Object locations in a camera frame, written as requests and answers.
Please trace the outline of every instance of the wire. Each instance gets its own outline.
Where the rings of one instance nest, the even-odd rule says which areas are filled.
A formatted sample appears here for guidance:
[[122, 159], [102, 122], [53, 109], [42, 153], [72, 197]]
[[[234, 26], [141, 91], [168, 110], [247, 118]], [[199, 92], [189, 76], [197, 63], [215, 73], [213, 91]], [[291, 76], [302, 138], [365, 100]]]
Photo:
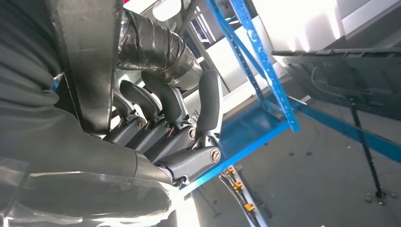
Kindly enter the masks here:
[[232, 190], [229, 180], [223, 175], [219, 175], [218, 178], [221, 180], [221, 182], [223, 182], [223, 184], [227, 187], [230, 193], [234, 196], [235, 200], [237, 200], [237, 202], [240, 204], [242, 211], [251, 220], [252, 224], [255, 227], [260, 227], [258, 221], [256, 220], [255, 215], [251, 214], [245, 209], [246, 202], [241, 199], [240, 195], [238, 195]]
[[171, 130], [169, 131], [167, 138], [171, 137], [171, 135], [173, 134], [173, 131], [174, 131], [174, 127], [171, 127]]
[[231, 89], [228, 88], [228, 85], [227, 85], [226, 81], [224, 80], [223, 76], [221, 76], [220, 73], [218, 75], [220, 76], [221, 82], [223, 82], [223, 85], [226, 87], [227, 91], [230, 93]]
[[173, 185], [174, 187], [181, 188], [181, 186], [183, 185], [184, 181], [185, 181], [185, 177], [181, 177], [181, 178], [176, 179], [176, 180], [173, 182], [172, 185]]
[[[227, 173], [225, 173], [224, 171], [223, 171], [223, 175], [228, 179], [228, 181], [229, 181], [232, 185], [234, 185], [235, 182], [237, 182], [237, 180], [236, 180], [236, 178], [235, 178], [234, 175], [232, 175], [232, 174], [227, 174]], [[241, 191], [238, 191], [238, 195], [241, 197], [241, 199], [242, 199], [243, 201], [246, 201], [246, 198], [245, 198], [244, 193], [242, 193]]]
[[316, 81], [314, 80], [314, 75], [315, 75], [314, 72], [316, 71], [316, 69], [317, 69], [317, 67], [315, 67], [315, 68], [312, 70], [312, 75], [311, 75], [312, 84], [313, 84], [317, 89], [319, 89], [321, 92], [324, 92], [324, 93], [326, 93], [326, 94], [329, 94], [329, 95], [332, 95], [332, 96], [336, 96], [336, 97], [345, 99], [345, 97], [342, 96], [342, 95], [336, 94], [336, 93], [331, 92], [331, 91], [326, 91], [326, 90], [322, 89], [321, 87], [317, 86]]

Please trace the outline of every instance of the robotic hand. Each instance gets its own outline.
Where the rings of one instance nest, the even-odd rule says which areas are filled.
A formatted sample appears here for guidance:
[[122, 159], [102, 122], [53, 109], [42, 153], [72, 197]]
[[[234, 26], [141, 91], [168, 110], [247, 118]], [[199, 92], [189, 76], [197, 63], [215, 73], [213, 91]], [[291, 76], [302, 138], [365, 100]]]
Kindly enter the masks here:
[[222, 89], [219, 75], [214, 70], [203, 73], [199, 84], [201, 111], [196, 128], [178, 89], [150, 73], [143, 72], [142, 78], [160, 98], [163, 109], [145, 89], [128, 81], [121, 83], [122, 95], [138, 104], [148, 120], [127, 147], [144, 153], [170, 176], [174, 185], [188, 184], [220, 160]]

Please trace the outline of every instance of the gray floor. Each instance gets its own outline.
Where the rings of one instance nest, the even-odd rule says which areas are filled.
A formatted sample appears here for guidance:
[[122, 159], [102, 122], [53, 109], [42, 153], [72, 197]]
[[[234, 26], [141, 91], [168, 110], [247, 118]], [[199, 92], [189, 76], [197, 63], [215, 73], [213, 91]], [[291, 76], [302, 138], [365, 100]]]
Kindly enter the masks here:
[[[352, 120], [346, 108], [318, 101], [313, 106]], [[367, 113], [359, 116], [364, 128], [401, 143], [401, 122]], [[360, 144], [306, 116], [297, 117], [300, 132], [288, 130], [238, 163], [274, 216], [269, 226], [401, 227], [401, 165], [373, 151], [383, 188], [400, 198], [385, 199], [385, 206], [375, 200], [366, 203], [366, 194], [375, 188]], [[217, 178], [193, 196], [201, 226], [249, 226]]]

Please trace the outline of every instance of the blue metal beam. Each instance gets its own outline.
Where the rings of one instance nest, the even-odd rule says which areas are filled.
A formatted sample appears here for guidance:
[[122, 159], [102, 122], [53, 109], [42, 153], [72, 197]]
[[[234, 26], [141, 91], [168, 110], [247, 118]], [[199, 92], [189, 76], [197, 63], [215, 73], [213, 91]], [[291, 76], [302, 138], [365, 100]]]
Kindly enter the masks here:
[[263, 69], [259, 66], [257, 61], [253, 58], [251, 53], [245, 48], [244, 44], [239, 40], [237, 35], [235, 34], [234, 30], [228, 25], [228, 22], [224, 19], [223, 13], [221, 12], [220, 8], [213, 4], [210, 0], [207, 0], [207, 3], [216, 18], [218, 24], [220, 25], [221, 31], [223, 32], [224, 36], [227, 38], [228, 43], [233, 50], [238, 63], [240, 64], [242, 70], [245, 72], [248, 81], [252, 84], [255, 88], [256, 97], [258, 98], [259, 103], [261, 103], [262, 107], [269, 111], [269, 106], [265, 103], [265, 98], [263, 96], [262, 89], [259, 87], [258, 83], [256, 82], [255, 77], [251, 72], [251, 68], [249, 67], [248, 63], [245, 60], [245, 57], [242, 55], [241, 50], [244, 52], [246, 57], [251, 61], [253, 65], [256, 66], [257, 70], [261, 75], [264, 75]]
[[254, 150], [261, 147], [263, 144], [269, 142], [274, 137], [280, 135], [283, 131], [285, 131], [288, 128], [289, 128], [288, 122], [287, 121], [282, 122], [281, 124], [278, 125], [278, 127], [274, 128], [273, 130], [271, 130], [264, 136], [260, 137], [255, 142], [253, 142], [248, 147], [246, 147], [245, 149], [241, 150], [240, 152], [238, 152], [237, 154], [235, 154], [228, 160], [219, 163], [217, 166], [213, 167], [213, 169], [209, 170], [205, 175], [201, 176], [200, 178], [198, 178], [197, 180], [195, 180], [188, 186], [181, 189], [181, 192], [183, 193], [183, 195], [189, 194], [194, 189], [196, 189], [197, 187], [206, 183], [213, 177], [217, 176], [221, 171], [228, 168], [230, 165], [235, 164], [239, 160], [241, 160], [244, 157], [246, 157], [247, 155], [251, 154]]
[[[299, 112], [306, 116], [326, 125], [327, 127], [336, 130], [351, 139], [361, 142], [358, 136], [358, 129], [353, 124], [347, 123], [337, 117], [323, 113], [319, 110], [313, 109], [308, 105], [298, 103], [299, 107], [296, 108]], [[369, 131], [362, 130], [368, 147], [379, 152], [380, 154], [401, 163], [401, 145], [390, 141], [381, 136], [375, 135]]]

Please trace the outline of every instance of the black cable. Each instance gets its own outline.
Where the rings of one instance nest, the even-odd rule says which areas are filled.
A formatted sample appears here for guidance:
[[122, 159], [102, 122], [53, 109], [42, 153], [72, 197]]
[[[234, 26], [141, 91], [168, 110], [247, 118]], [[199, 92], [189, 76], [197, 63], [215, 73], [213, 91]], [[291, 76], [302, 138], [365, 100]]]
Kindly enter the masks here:
[[[344, 99], [344, 102], [345, 102], [346, 104], [351, 105], [351, 103], [349, 102], [349, 100], [348, 100], [345, 96], [342, 96], [342, 95], [339, 95], [339, 94], [335, 94], [335, 93], [330, 92], [330, 91], [326, 91], [326, 90], [322, 89], [321, 87], [317, 86], [316, 81], [314, 80], [314, 77], [315, 77], [315, 70], [316, 70], [317, 68], [318, 68], [318, 67], [315, 67], [315, 68], [312, 70], [312, 74], [311, 74], [312, 84], [313, 84], [318, 90], [320, 90], [320, 91], [322, 91], [322, 92], [324, 92], [324, 93], [326, 93], [326, 94], [330, 94], [330, 95], [332, 95], [332, 96], [336, 96], [336, 97], [342, 98], [342, 99]], [[328, 99], [329, 102], [331, 102], [331, 103], [333, 103], [333, 104], [337, 104], [337, 103], [338, 103], [337, 100], [335, 100], [334, 98], [332, 98], [332, 97], [330, 97], [330, 96], [328, 96], [328, 97], [326, 97], [326, 98]], [[338, 116], [338, 117], [339, 117], [342, 121], [345, 122], [345, 120], [344, 120], [344, 115], [343, 115], [343, 113], [341, 112], [340, 107], [339, 107], [338, 105], [337, 105], [337, 110], [338, 110], [338, 112], [339, 112], [339, 116]], [[348, 136], [348, 131], [345, 131], [345, 130], [344, 130], [344, 132], [345, 132], [344, 135], [345, 135], [345, 136]]]
[[[223, 174], [232, 185], [235, 185], [235, 182], [237, 182], [237, 180], [233, 174], [227, 174], [225, 172], [223, 172]], [[238, 194], [244, 201], [246, 201], [245, 195], [242, 191], [238, 190]]]
[[242, 211], [244, 212], [244, 214], [245, 214], [247, 217], [249, 217], [249, 219], [251, 220], [252, 224], [253, 224], [255, 227], [260, 227], [260, 225], [259, 225], [259, 223], [258, 223], [258, 221], [257, 221], [257, 219], [256, 219], [256, 217], [255, 217], [255, 215], [254, 215], [254, 214], [251, 214], [250, 212], [248, 212], [248, 211], [246, 210], [246, 208], [245, 208], [245, 203], [246, 203], [246, 201], [243, 201], [243, 200], [240, 198], [240, 196], [239, 196], [235, 191], [233, 191], [229, 180], [228, 180], [225, 176], [223, 176], [223, 175], [219, 175], [218, 178], [221, 180], [221, 182], [223, 182], [223, 184], [227, 187], [227, 189], [230, 191], [230, 193], [234, 196], [235, 200], [237, 200], [237, 202], [240, 204]]
[[221, 82], [223, 82], [223, 85], [226, 87], [227, 91], [230, 93], [231, 90], [228, 88], [228, 85], [226, 83], [226, 81], [224, 80], [224, 78], [220, 75], [220, 73], [218, 74], [220, 76]]

